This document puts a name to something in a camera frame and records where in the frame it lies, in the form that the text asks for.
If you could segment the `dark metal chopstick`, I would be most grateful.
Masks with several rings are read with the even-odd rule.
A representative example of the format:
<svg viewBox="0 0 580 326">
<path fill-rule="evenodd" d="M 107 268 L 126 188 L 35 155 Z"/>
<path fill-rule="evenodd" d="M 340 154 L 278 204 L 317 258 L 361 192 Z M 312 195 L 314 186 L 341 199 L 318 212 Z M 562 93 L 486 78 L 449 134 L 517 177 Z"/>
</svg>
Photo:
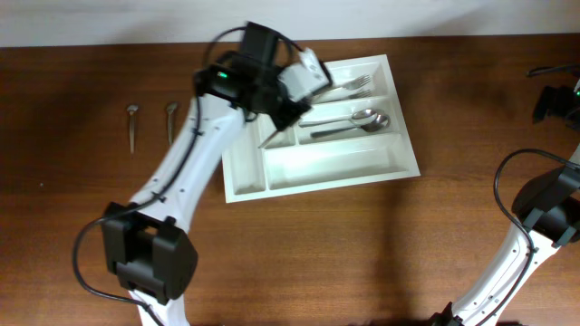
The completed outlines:
<svg viewBox="0 0 580 326">
<path fill-rule="evenodd" d="M 277 148 L 282 136 L 283 133 L 281 131 L 274 130 L 258 147 L 260 149 Z"/>
</svg>

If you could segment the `large steel spoon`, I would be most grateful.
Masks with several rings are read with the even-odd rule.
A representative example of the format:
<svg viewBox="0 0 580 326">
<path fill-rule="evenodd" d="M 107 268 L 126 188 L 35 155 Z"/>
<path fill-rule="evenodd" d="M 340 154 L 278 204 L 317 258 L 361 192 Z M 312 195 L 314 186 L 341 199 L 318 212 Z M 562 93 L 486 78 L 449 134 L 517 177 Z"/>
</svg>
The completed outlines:
<svg viewBox="0 0 580 326">
<path fill-rule="evenodd" d="M 366 124 L 348 128 L 341 128 L 341 129 L 331 129 L 331 130 L 324 130 L 324 131 L 317 131 L 310 134 L 312 139 L 320 139 L 332 136 L 334 134 L 361 129 L 368 133 L 373 133 L 375 131 L 379 131 L 381 129 L 385 129 L 389 127 L 391 124 L 391 118 L 386 114 L 378 114 L 376 118 Z"/>
<path fill-rule="evenodd" d="M 371 120 L 375 119 L 378 115 L 378 112 L 373 109 L 365 109 L 359 110 L 353 113 L 348 118 L 339 118 L 333 120 L 323 120 L 323 121 L 303 121 L 298 124 L 300 128 L 310 128 L 321 126 L 325 124 L 337 123 L 337 122 L 350 122 L 353 125 L 361 125 L 365 122 L 370 122 Z"/>
</svg>

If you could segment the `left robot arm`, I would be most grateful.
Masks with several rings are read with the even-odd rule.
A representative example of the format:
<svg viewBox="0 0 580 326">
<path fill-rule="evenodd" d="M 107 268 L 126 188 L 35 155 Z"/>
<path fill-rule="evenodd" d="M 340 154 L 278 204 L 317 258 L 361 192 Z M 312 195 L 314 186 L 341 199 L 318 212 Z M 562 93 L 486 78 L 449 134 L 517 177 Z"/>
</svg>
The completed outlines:
<svg viewBox="0 0 580 326">
<path fill-rule="evenodd" d="M 198 264 L 189 227 L 223 152 L 260 115 L 277 132 L 293 126 L 333 83 L 313 50 L 260 24 L 239 30 L 236 50 L 211 60 L 207 47 L 181 132 L 130 203 L 109 204 L 100 222 L 107 268 L 144 325 L 188 322 L 184 292 Z"/>
</svg>

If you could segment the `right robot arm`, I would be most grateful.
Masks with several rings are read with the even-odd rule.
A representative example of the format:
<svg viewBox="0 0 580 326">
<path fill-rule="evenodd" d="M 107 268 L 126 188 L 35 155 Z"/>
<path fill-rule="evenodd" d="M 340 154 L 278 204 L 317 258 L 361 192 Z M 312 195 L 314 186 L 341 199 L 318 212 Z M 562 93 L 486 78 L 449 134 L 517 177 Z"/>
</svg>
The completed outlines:
<svg viewBox="0 0 580 326">
<path fill-rule="evenodd" d="M 499 194 L 499 181 L 508 162 L 534 154 L 559 164 L 529 180 L 511 208 Z M 456 302 L 433 314 L 429 325 L 499 325 L 502 312 L 532 273 L 562 247 L 579 241 L 579 152 L 569 159 L 542 149 L 519 149 L 499 164 L 493 182 L 496 204 L 509 219 L 506 238 L 484 273 Z"/>
</svg>

